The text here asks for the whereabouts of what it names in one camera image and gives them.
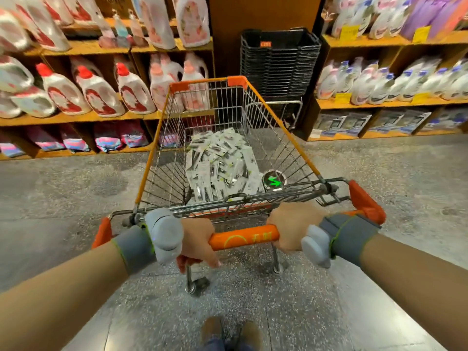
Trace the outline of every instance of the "hand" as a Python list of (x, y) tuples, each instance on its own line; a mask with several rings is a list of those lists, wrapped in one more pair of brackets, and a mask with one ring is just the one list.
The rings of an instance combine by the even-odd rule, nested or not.
[(212, 268), (221, 266), (216, 253), (208, 243), (211, 235), (214, 234), (211, 221), (206, 218), (185, 218), (182, 219), (182, 225), (184, 226), (182, 253), (177, 257), (180, 273), (185, 273), (185, 265), (193, 265), (202, 261)]
[(326, 213), (312, 202), (280, 203), (273, 209), (266, 224), (276, 225), (279, 240), (274, 245), (283, 251), (301, 251), (301, 239), (309, 225), (319, 225)]

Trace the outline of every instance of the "green arrow sticker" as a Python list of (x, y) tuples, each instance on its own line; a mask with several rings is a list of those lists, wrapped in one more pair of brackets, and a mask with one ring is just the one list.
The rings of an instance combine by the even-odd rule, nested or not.
[(273, 186), (273, 187), (278, 187), (281, 185), (281, 182), (280, 181), (277, 181), (278, 177), (273, 177), (273, 176), (270, 176), (268, 178), (268, 181), (271, 181), (269, 183), (270, 186)]

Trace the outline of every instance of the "jeans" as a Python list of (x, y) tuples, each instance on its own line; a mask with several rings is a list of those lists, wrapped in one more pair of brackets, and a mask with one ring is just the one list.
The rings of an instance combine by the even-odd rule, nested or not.
[[(237, 345), (238, 351), (254, 351), (249, 345), (244, 344), (243, 342)], [(205, 345), (203, 345), (198, 351), (233, 351), (231, 347), (225, 347), (224, 340), (218, 338), (213, 338), (209, 340)]]

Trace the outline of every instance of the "brown shoe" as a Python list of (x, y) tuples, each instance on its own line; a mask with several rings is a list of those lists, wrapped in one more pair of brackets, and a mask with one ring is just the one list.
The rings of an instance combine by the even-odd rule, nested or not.
[(220, 316), (210, 316), (202, 325), (202, 344), (217, 338), (222, 339), (222, 324)]
[(260, 351), (262, 347), (262, 334), (258, 325), (251, 321), (246, 321), (242, 325), (239, 342), (237, 343), (237, 350), (241, 350), (241, 345), (248, 345), (254, 351)]

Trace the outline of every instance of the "shopping cart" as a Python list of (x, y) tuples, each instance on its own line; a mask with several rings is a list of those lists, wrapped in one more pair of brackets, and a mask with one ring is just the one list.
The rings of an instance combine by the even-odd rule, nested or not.
[[(191, 108), (178, 111), (181, 101)], [(194, 203), (194, 191), (185, 175), (186, 152), (192, 135), (234, 128), (252, 147), (263, 186), (254, 195), (236, 193), (216, 201)], [(348, 195), (339, 195), (337, 183), (349, 186)], [(383, 209), (354, 181), (343, 177), (325, 179), (298, 145), (294, 137), (244, 76), (172, 83), (149, 153), (143, 180), (132, 211), (114, 212), (103, 219), (93, 247), (110, 240), (110, 219), (128, 214), (126, 225), (139, 224), (153, 209), (167, 207), (178, 218), (209, 218), (218, 224), (268, 214), (281, 202), (316, 199), (322, 206), (351, 200), (355, 211), (382, 224)], [(225, 233), (210, 239), (214, 250), (236, 248), (279, 238), (273, 225), (263, 225)], [(282, 271), (273, 247), (274, 271)], [(187, 266), (187, 292), (195, 293)]]

